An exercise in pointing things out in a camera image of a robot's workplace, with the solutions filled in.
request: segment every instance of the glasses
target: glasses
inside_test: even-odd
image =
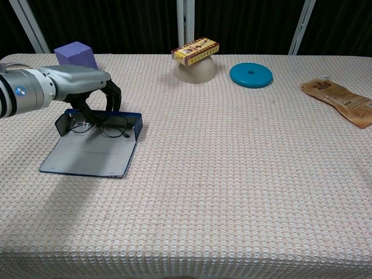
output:
[[[109,138],[119,138],[121,136],[129,138],[130,136],[126,133],[126,130],[132,127],[128,120],[121,116],[106,116],[101,124],[92,124],[87,122],[82,114],[79,114],[71,118],[70,131],[82,134],[89,131],[93,126],[101,127],[102,133]]]

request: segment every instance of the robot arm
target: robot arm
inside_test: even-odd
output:
[[[0,73],[0,118],[46,108],[56,100],[70,103],[88,121],[97,123],[86,100],[98,89],[106,95],[106,110],[118,111],[121,90],[105,71],[61,65]]]

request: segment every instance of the table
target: table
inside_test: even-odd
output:
[[[213,59],[212,81],[186,84],[170,55],[96,56],[143,116],[123,179],[38,172],[68,104],[0,121],[1,278],[372,278],[372,127],[300,89],[329,76],[372,98],[372,58]],[[239,62],[274,82],[234,84]]]

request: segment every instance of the snack bag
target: snack bag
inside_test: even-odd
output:
[[[301,84],[306,94],[329,103],[360,128],[372,123],[372,100],[356,95],[329,80],[312,80]]]

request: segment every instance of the blue frisbee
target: blue frisbee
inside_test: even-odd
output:
[[[265,87],[273,82],[272,72],[256,63],[240,63],[230,70],[233,82],[248,88]]]

